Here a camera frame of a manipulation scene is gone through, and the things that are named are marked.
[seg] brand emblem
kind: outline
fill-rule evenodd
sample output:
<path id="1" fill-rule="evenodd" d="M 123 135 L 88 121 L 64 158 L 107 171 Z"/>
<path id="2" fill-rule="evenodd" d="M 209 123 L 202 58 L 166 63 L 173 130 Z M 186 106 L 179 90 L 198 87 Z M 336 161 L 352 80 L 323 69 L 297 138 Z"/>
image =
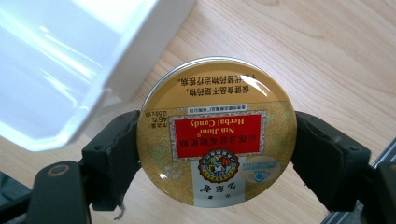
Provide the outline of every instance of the brand emblem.
<path id="1" fill-rule="evenodd" d="M 222 183 L 238 172 L 238 157 L 231 151 L 218 148 L 206 153 L 199 160 L 200 175 L 211 183 Z"/>

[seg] gold lid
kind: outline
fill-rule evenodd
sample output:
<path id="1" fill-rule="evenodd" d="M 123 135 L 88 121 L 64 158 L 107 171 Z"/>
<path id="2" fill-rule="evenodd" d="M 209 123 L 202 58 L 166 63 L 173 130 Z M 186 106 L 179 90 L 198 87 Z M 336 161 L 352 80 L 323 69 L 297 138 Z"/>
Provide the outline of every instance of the gold lid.
<path id="1" fill-rule="evenodd" d="M 287 94 L 258 67 L 210 57 L 163 77 L 143 105 L 137 144 L 149 179 L 201 207 L 247 201 L 286 169 L 296 119 Z"/>

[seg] wooden surface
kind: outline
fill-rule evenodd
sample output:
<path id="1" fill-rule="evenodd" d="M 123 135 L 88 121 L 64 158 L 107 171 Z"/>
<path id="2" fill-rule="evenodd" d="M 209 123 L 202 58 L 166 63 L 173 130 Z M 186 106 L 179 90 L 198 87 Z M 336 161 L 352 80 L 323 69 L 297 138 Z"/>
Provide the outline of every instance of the wooden surface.
<path id="1" fill-rule="evenodd" d="M 198 0 L 131 103 L 95 123 L 106 125 L 139 109 L 160 77 L 206 56 L 256 64 L 285 89 L 295 110 L 320 117 L 366 145 L 372 160 L 396 136 L 394 0 Z M 78 161 L 90 138 L 83 134 L 66 148 L 38 153 L 1 138 L 0 170 L 32 187 L 41 168 Z M 115 223 L 320 223 L 328 214 L 291 165 L 260 196 L 220 209 L 176 202 L 140 170 L 125 206 L 123 219 Z M 118 212 L 92 212 L 92 219 L 111 223 Z"/>

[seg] red rectangle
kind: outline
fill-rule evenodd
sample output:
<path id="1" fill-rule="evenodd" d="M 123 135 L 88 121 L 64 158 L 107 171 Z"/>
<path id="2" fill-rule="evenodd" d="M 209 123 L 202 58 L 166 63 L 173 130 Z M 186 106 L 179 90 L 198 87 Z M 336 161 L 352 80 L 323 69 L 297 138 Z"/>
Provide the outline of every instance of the red rectangle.
<path id="1" fill-rule="evenodd" d="M 262 115 L 176 119 L 178 158 L 202 157 L 215 148 L 235 154 L 261 151 Z"/>

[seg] white container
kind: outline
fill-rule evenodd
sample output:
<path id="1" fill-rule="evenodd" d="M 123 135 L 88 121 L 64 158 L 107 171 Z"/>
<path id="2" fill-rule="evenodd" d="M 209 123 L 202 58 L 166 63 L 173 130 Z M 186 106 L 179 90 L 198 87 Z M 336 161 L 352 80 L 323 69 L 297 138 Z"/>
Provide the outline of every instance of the white container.
<path id="1" fill-rule="evenodd" d="M 193 0 L 0 2 L 0 135 L 32 151 L 65 146 L 128 102 Z"/>

